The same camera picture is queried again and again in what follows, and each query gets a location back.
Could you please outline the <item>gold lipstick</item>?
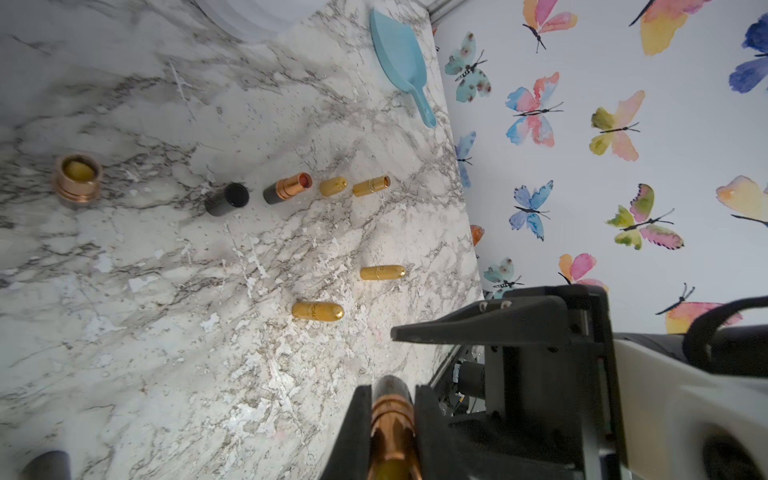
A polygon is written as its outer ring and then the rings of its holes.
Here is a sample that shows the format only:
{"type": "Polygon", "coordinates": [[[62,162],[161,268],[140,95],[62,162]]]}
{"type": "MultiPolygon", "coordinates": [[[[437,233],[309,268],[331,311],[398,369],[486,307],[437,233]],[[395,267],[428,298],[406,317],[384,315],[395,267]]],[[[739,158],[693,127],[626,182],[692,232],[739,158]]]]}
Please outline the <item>gold lipstick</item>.
{"type": "Polygon", "coordinates": [[[360,278],[366,281],[396,280],[403,278],[406,273],[401,265],[369,266],[360,270],[360,278]]]}
{"type": "Polygon", "coordinates": [[[353,194],[356,197],[363,197],[385,190],[389,188],[390,185],[391,179],[388,175],[375,177],[355,184],[353,186],[353,194]]]}
{"type": "Polygon", "coordinates": [[[335,322],[344,317],[345,311],[341,305],[332,302],[297,302],[292,306],[291,314],[302,320],[335,322]]]}

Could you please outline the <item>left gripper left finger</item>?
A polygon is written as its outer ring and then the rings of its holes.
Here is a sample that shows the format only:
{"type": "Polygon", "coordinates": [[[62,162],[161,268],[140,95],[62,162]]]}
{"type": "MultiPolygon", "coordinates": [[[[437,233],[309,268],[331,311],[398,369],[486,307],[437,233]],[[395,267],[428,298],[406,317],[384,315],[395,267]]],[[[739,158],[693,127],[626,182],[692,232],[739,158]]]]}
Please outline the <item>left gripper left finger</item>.
{"type": "Polygon", "coordinates": [[[349,403],[321,480],[362,480],[371,456],[372,387],[358,386],[349,403]]]}

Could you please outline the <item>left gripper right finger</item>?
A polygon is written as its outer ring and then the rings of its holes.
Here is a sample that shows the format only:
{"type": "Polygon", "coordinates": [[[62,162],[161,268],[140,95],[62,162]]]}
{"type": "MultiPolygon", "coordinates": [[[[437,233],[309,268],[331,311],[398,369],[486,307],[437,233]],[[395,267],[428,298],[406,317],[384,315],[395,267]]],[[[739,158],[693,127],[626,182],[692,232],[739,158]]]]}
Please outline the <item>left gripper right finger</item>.
{"type": "Polygon", "coordinates": [[[414,403],[416,443],[423,479],[464,479],[465,468],[434,391],[418,385],[414,403]]]}

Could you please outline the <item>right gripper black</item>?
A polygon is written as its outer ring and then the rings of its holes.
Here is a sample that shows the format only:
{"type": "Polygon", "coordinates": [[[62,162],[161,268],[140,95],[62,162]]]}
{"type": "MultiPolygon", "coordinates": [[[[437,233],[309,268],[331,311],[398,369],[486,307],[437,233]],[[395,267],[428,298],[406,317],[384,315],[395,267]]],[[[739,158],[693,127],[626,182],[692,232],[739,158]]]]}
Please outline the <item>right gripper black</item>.
{"type": "Polygon", "coordinates": [[[483,348],[484,410],[446,417],[464,479],[622,477],[624,429],[602,288],[513,290],[396,326],[391,337],[483,348]]]}

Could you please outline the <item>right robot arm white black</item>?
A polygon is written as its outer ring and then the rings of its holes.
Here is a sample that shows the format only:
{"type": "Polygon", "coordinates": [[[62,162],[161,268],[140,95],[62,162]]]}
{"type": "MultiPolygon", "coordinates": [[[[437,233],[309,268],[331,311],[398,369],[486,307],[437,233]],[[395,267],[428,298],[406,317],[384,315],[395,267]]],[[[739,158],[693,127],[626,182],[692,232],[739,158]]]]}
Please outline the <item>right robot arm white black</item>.
{"type": "Polygon", "coordinates": [[[765,297],[696,317],[683,334],[613,330],[594,286],[514,290],[395,341],[481,346],[481,413],[451,420],[473,479],[763,479],[767,329],[733,326],[765,297]]]}

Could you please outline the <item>gold lipstick cap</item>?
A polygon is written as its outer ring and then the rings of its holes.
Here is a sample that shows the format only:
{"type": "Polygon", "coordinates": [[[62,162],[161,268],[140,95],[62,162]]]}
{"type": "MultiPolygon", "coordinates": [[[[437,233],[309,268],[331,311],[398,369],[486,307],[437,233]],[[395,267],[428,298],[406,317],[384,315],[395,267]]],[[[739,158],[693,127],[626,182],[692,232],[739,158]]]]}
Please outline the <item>gold lipstick cap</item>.
{"type": "Polygon", "coordinates": [[[319,191],[324,197],[331,197],[343,192],[348,186],[345,177],[338,176],[324,180],[319,184],[319,191]]]}

